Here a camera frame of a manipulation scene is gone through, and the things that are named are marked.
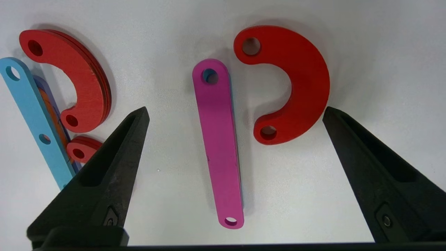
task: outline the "circular hole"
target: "circular hole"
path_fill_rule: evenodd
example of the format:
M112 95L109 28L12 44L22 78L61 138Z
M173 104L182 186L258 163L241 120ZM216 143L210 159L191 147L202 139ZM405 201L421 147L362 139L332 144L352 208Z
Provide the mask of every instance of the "circular hole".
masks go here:
M40 44L35 40L28 41L28 48L31 53L37 57L42 56L43 54L42 46L40 46Z
M392 227L392 220L390 219L390 217L388 215L383 216L383 223L384 223L384 226L386 226L387 228Z
M12 66L8 66L6 67L6 74L8 75L8 77L14 81L19 81L20 80L20 74L19 72Z
M73 154L79 158L79 159L83 159L85 157L85 154L83 153L83 151L81 151L80 149L73 149Z
M248 56L257 55L260 52L260 42L257 38L248 38L243 42L242 51Z
M66 116L66 122L70 125L70 126L78 126L78 119L73 116L73 115L67 115Z
M277 130L274 126L267 125L260 130L260 136L264 140L272 140L277 136Z
M42 141L42 143L44 143L45 145L49 145L51 143L51 140L48 136L46 136L45 134L40 134L39 135L39 139L40 141Z
M219 81L219 75L212 69L205 69L203 79L208 84L216 84Z
M235 226L237 225L237 220L232 217L227 217L224 219L224 223L228 224L229 226Z

